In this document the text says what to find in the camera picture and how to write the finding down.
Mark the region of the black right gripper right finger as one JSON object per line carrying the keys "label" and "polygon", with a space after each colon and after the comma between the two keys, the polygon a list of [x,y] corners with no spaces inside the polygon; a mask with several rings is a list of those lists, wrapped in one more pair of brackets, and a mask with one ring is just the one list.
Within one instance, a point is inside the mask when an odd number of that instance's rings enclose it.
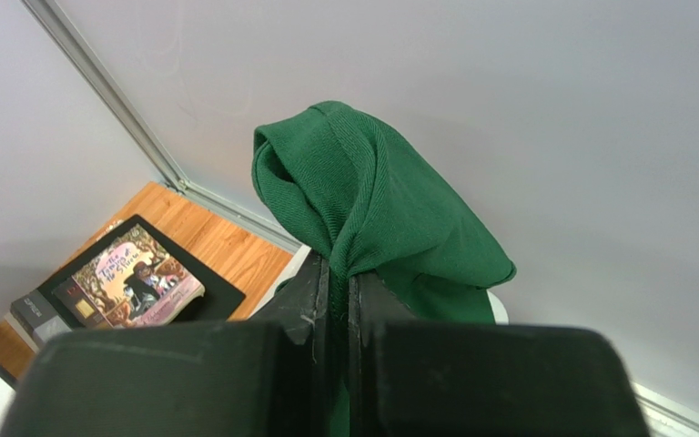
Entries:
{"label": "black right gripper right finger", "polygon": [[375,273],[349,282],[354,436],[646,436],[623,361],[585,329],[416,317]]}

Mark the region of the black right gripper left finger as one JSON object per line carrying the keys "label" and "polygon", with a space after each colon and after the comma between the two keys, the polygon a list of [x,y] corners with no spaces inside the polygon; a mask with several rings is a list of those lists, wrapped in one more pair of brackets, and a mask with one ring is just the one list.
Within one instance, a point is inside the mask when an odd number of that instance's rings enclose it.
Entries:
{"label": "black right gripper left finger", "polygon": [[3,436],[325,436],[328,263],[310,253],[243,321],[85,330],[51,340]]}

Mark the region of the green t-shirt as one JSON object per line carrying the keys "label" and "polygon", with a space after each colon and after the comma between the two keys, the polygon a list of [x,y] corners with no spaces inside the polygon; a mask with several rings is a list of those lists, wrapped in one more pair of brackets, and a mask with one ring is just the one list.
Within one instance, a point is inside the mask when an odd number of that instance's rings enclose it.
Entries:
{"label": "green t-shirt", "polygon": [[392,126],[339,101],[254,132],[252,182],[295,239],[329,263],[329,432],[350,434],[349,283],[375,271],[416,315],[494,323],[488,289],[515,265],[441,175]]}

